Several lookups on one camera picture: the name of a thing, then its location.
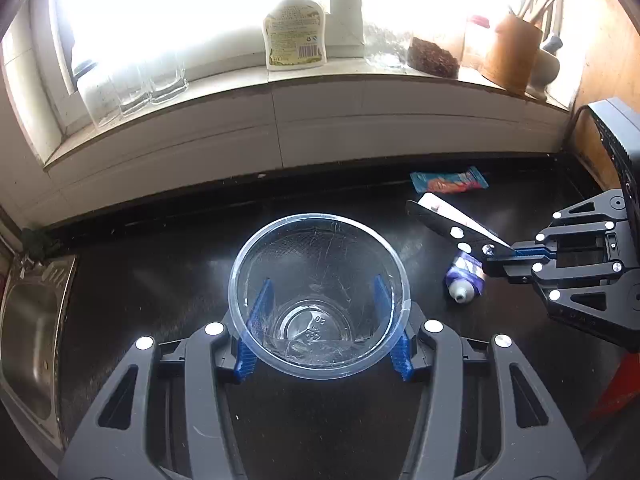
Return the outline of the blue snack wrapper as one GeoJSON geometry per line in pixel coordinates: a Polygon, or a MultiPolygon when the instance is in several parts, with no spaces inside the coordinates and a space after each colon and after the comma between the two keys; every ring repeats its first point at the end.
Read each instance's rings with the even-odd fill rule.
{"type": "Polygon", "coordinates": [[[475,167],[457,174],[412,172],[410,179],[417,193],[457,194],[488,188],[487,181],[475,167]]]}

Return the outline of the purple toothpaste tube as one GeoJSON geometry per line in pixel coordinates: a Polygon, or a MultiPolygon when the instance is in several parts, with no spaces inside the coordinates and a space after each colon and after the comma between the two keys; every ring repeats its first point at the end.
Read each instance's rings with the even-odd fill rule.
{"type": "Polygon", "coordinates": [[[444,281],[449,296],[457,304],[469,304],[483,295],[486,275],[480,260],[459,252],[452,260],[444,281]]]}

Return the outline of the clear plastic cup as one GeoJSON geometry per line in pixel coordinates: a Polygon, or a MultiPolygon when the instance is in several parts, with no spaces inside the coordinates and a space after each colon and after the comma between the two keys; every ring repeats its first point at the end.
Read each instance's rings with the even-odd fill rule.
{"type": "Polygon", "coordinates": [[[283,374],[309,380],[359,374],[387,356],[374,310],[378,274],[411,301],[404,264],[375,230],[320,212],[274,220],[244,243],[232,264],[228,307],[236,336],[283,374]],[[261,347],[246,321],[266,278],[274,305],[261,347]]]}

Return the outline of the red trash bin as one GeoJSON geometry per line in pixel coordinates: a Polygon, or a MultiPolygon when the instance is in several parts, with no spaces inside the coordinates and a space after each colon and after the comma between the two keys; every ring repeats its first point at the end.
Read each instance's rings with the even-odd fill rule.
{"type": "Polygon", "coordinates": [[[613,415],[634,400],[640,392],[640,356],[627,353],[620,361],[616,373],[602,393],[597,405],[588,415],[588,420],[613,415]]]}

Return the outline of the steel kitchen sink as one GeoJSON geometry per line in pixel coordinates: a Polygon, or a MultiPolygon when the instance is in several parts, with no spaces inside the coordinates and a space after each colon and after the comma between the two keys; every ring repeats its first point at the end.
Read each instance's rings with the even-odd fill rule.
{"type": "Polygon", "coordinates": [[[65,256],[9,272],[1,305],[1,385],[17,409],[60,450],[58,352],[76,258],[65,256]]]}

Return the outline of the black framed wooden board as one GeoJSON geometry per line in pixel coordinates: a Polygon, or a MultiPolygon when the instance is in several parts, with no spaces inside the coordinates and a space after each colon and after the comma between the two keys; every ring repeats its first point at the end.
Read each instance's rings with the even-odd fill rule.
{"type": "Polygon", "coordinates": [[[575,155],[602,190],[620,187],[620,178],[587,105],[575,107],[567,125],[564,150],[575,155]]]}

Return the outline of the jar of brown contents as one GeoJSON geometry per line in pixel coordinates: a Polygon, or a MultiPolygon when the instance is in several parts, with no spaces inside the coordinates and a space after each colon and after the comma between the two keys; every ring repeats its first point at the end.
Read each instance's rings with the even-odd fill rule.
{"type": "Polygon", "coordinates": [[[460,68],[458,59],[448,50],[418,37],[410,40],[407,64],[419,72],[449,79],[457,79],[460,68]]]}

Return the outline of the wooden utensil holder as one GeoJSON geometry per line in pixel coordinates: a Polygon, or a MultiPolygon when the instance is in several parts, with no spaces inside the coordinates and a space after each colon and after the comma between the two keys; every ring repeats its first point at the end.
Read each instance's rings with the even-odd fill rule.
{"type": "Polygon", "coordinates": [[[542,31],[509,13],[495,28],[480,74],[516,96],[524,96],[532,74],[542,31]]]}

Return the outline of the white mortar and pestle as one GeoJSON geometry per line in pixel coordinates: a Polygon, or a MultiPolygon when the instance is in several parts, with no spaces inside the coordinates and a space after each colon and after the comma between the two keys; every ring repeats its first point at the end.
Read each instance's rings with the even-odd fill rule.
{"type": "Polygon", "coordinates": [[[559,75],[560,61],[556,57],[556,52],[562,47],[561,38],[551,34],[538,49],[526,87],[526,92],[538,101],[547,101],[547,87],[559,75]]]}

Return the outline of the detergent bottle on sill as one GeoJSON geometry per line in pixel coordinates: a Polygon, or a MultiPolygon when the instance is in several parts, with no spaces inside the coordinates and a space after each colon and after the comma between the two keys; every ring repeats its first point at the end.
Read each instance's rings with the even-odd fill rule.
{"type": "Polygon", "coordinates": [[[262,25],[270,72],[326,64],[326,11],[314,0],[281,0],[262,25]]]}

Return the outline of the glass tumbler on sill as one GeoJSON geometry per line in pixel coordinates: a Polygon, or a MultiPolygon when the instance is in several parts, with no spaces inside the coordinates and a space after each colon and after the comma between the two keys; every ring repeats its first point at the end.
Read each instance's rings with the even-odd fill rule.
{"type": "Polygon", "coordinates": [[[152,103],[168,101],[188,88],[186,69],[175,53],[146,62],[143,71],[152,103]]]}

